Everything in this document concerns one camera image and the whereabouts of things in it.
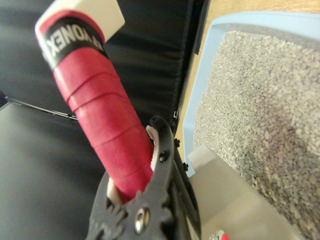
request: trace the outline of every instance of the wooden surface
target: wooden surface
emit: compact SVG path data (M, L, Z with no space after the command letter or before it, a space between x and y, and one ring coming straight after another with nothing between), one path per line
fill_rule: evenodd
M185 81L185 90L180 99L180 105L182 107L179 113L180 119L175 137L181 142L178 149L183 160L183 121L210 23L213 19L223 15L248 11L285 11L319 14L320 0L211 0L205 22L199 55L193 56L192 63L189 67L188 77Z

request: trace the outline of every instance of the red object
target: red object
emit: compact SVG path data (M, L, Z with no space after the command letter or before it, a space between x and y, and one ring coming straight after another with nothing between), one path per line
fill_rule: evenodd
M81 14L77 17L88 20ZM53 15L40 27L41 34L66 16L75 14ZM55 67L53 75L124 201L133 199L138 190L143 192L153 174L153 145L110 60L91 47L78 48Z
M227 234L224 233L221 237L221 240L229 240Z

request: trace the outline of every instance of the black band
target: black band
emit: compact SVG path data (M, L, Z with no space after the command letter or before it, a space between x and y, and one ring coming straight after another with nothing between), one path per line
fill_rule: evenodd
M89 47L107 57L103 41L87 22L76 17L56 21L39 40L43 57L53 70L72 51Z

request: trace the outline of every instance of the black clamp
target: black clamp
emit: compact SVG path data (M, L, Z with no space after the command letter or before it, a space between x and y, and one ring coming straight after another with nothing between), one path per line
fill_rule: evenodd
M158 158L144 192L124 205L107 198L104 174L93 203L86 240L201 239L195 194L185 172L169 124L154 116L150 126L159 135Z

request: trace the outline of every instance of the small stones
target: small stones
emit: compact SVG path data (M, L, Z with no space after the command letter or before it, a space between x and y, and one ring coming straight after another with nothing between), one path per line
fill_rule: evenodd
M206 143L306 239L320 239L319 68L313 49L228 32L193 139L195 148Z

